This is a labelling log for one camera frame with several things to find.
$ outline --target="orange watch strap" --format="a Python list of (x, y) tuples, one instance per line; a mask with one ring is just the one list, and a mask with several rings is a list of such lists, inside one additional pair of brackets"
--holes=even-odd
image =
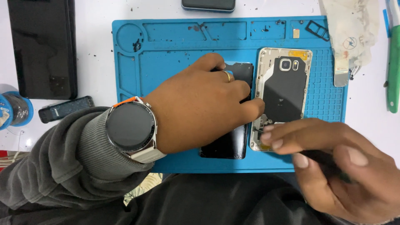
[(113, 105), (112, 107), (115, 108), (115, 107), (119, 106), (120, 104), (123, 104), (123, 103), (126, 103), (126, 102), (134, 102), (134, 101), (136, 101), (136, 97), (132, 97), (132, 98), (126, 99), (125, 101), (117, 103), (117, 104)]

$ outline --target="hand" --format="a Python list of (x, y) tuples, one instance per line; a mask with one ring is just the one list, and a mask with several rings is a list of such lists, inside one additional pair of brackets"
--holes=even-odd
[[(367, 224), (400, 215), (400, 170), (393, 158), (346, 124), (303, 119), (264, 131), (262, 142), (274, 152), (293, 154), (299, 186), (314, 209)], [(317, 162), (297, 153), (310, 149), (330, 150), (337, 166), (355, 182), (327, 179)]]
[(177, 153), (210, 144), (235, 128), (252, 122), (264, 111), (260, 98), (240, 104), (249, 85), (225, 72), (224, 59), (216, 53), (202, 56), (182, 72), (163, 82), (144, 98), (158, 123), (157, 148)]

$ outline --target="sim tray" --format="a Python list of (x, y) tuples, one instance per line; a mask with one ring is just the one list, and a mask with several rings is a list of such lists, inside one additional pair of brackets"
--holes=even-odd
[(306, 26), (306, 31), (312, 33), (313, 35), (319, 37), (324, 41), (329, 41), (328, 29), (317, 24), (316, 22), (310, 20), (308, 25)]

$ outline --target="gray sweater sleeve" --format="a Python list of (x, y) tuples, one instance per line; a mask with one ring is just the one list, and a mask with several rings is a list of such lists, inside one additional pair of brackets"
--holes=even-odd
[(139, 185), (152, 163), (139, 164), (108, 141), (106, 107), (81, 110), (48, 130), (31, 153), (0, 173), (0, 201), (90, 209)]

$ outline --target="phone camera module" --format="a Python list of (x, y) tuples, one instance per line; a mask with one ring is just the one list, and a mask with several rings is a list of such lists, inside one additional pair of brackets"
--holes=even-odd
[(293, 61), (293, 70), (296, 71), (299, 69), (299, 61), (295, 60)]
[(292, 67), (292, 61), (290, 59), (284, 58), (281, 59), (279, 64), (279, 69), (282, 71), (289, 71)]

